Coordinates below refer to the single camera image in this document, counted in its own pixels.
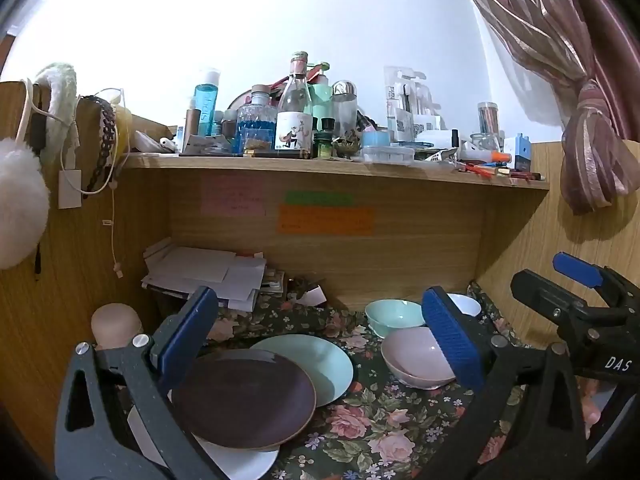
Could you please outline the right hand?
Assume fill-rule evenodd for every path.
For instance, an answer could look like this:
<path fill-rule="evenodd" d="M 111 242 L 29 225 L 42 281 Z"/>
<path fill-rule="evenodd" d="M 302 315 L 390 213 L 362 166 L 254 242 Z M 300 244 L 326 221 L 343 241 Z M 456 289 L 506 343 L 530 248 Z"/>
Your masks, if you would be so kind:
<path fill-rule="evenodd" d="M 589 438 L 591 428 L 600 420 L 604 398 L 611 392 L 613 385 L 609 382 L 578 377 L 578 390 L 582 400 L 582 417 L 585 422 L 585 435 Z"/>

